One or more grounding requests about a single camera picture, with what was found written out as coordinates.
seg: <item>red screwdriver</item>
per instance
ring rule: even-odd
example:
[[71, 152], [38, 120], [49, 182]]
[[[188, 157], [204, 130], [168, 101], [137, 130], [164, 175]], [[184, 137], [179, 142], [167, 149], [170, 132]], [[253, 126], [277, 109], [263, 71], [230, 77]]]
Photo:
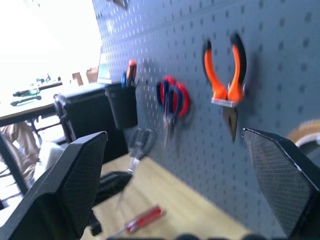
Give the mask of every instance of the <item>red screwdriver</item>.
[[125, 224], [122, 229], [117, 231], [115, 234], [109, 236], [106, 240], [113, 239], [124, 232], [127, 232], [128, 234], [134, 233], [138, 229], [140, 229], [140, 228], [148, 225], [149, 223], [159, 219], [161, 216], [163, 216], [165, 214], [166, 214], [166, 212], [163, 209], [161, 209], [160, 206], [156, 205], [153, 208], [138, 215], [136, 218], [131, 220], [129, 223]]

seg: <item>pegboard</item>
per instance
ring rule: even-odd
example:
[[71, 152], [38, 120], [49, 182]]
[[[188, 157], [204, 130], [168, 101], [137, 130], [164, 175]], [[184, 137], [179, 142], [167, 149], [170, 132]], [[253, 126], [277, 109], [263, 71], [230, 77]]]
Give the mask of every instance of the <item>pegboard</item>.
[[[93, 0], [112, 79], [137, 62], [139, 127], [154, 129], [150, 156], [236, 220], [266, 237], [284, 233], [263, 196], [241, 130], [286, 136], [319, 118], [320, 2], [317, 0], [131, 0], [124, 11]], [[227, 86], [235, 70], [230, 35], [237, 31], [247, 56], [248, 95], [238, 106], [235, 143], [202, 66], [212, 42], [217, 75]], [[164, 148], [156, 82], [172, 75], [190, 95], [185, 119]]]

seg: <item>scissors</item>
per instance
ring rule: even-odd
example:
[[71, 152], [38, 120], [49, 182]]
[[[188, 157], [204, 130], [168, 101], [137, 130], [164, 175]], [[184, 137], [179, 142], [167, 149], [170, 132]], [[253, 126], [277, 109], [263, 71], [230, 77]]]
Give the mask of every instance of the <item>scissors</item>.
[[190, 98], [185, 86], [168, 75], [157, 83], [156, 96], [163, 112], [164, 147], [166, 147], [177, 118], [181, 118], [189, 109]]
[[228, 91], [219, 81], [215, 73], [210, 40], [203, 46], [202, 60], [206, 78], [212, 85], [213, 97], [211, 102], [223, 107], [223, 119], [230, 131], [232, 141], [234, 142], [236, 139], [238, 121], [238, 110], [236, 106], [245, 95], [245, 84], [243, 83], [247, 70], [247, 58], [244, 45], [237, 33], [231, 35], [230, 41], [235, 61], [235, 71], [232, 82], [228, 86]]

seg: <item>pliers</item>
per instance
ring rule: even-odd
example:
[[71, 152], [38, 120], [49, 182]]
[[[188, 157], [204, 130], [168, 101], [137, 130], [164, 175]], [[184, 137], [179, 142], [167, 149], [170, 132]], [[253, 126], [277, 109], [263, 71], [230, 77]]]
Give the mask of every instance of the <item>pliers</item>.
[[231, 35], [230, 40], [235, 61], [235, 71], [232, 82], [228, 86], [228, 91], [219, 81], [215, 73], [210, 40], [207, 40], [203, 46], [202, 59], [206, 78], [212, 85], [213, 97], [211, 102], [223, 106], [223, 118], [231, 133], [232, 141], [234, 142], [236, 139], [238, 121], [236, 106], [244, 98], [245, 88], [243, 83], [247, 70], [247, 58], [240, 36], [237, 33], [234, 33]]

